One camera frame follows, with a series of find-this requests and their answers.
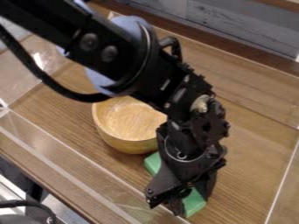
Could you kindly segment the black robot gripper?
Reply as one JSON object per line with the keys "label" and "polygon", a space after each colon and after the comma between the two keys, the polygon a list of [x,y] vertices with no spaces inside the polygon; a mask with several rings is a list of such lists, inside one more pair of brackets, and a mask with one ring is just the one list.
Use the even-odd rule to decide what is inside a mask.
{"label": "black robot gripper", "polygon": [[188,108],[188,120],[169,119],[156,130],[159,172],[144,189],[149,207],[165,204],[175,216],[184,216],[183,198],[192,188],[204,200],[216,185],[217,170],[225,165],[227,148],[220,139],[229,133],[225,110],[215,98],[200,96]]}

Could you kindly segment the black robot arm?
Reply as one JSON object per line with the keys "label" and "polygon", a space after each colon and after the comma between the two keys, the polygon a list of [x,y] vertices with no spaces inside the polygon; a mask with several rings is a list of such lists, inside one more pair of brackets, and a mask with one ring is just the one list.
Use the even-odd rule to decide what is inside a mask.
{"label": "black robot arm", "polygon": [[144,197],[149,207],[167,205],[184,216],[184,199],[197,194],[205,200],[212,194],[225,164],[220,141],[229,123],[211,84],[183,60],[179,39],[159,38],[140,17],[101,17],[84,0],[0,0],[0,17],[52,42],[63,56],[85,67],[93,94],[67,89],[0,25],[0,41],[57,94],[79,102],[128,95],[165,114],[156,129],[159,170]]}

